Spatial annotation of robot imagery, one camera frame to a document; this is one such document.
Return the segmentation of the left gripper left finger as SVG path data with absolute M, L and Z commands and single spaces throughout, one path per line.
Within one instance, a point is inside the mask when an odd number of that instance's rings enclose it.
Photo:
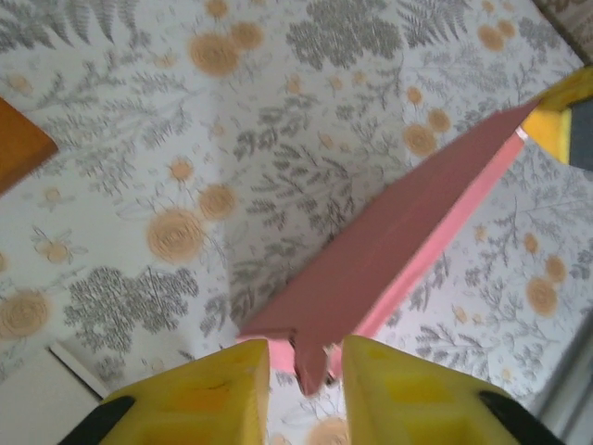
M 105 398 L 65 444 L 263 444 L 270 354 L 248 340 Z

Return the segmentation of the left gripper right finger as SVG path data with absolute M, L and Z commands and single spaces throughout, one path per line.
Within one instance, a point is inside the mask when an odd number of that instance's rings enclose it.
M 342 346 L 353 444 L 557 444 L 503 389 L 479 378 L 348 336 Z

